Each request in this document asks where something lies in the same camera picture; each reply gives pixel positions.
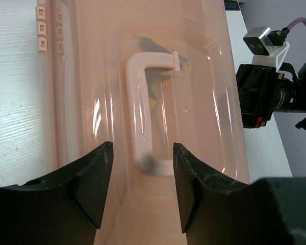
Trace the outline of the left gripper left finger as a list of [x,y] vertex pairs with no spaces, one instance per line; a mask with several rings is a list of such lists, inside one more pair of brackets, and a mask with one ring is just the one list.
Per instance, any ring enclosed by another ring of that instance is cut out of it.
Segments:
[[93,244],[113,158],[107,141],[47,175],[0,187],[0,244]]

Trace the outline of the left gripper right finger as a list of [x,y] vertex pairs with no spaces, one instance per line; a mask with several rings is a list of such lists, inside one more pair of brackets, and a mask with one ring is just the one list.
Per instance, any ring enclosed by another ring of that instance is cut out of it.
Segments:
[[306,178],[245,184],[180,143],[173,146],[173,168],[188,244],[306,244]]

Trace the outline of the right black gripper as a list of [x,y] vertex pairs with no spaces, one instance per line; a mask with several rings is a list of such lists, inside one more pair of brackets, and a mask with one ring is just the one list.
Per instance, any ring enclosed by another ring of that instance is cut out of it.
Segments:
[[[274,67],[241,64],[236,74],[243,127],[266,126],[273,112],[306,113],[306,63]],[[306,131],[306,117],[296,125]]]

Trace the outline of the pink plastic toolbox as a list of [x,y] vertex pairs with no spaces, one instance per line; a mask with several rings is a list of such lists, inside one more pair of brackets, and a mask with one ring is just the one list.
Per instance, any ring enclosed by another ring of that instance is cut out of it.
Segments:
[[186,244],[172,151],[249,182],[223,1],[38,1],[45,164],[105,141],[113,166],[92,244]]

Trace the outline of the blue label sticker right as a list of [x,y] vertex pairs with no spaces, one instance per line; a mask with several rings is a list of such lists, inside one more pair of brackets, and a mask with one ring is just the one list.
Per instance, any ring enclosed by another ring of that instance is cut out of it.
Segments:
[[240,4],[236,0],[224,0],[226,11],[240,11]]

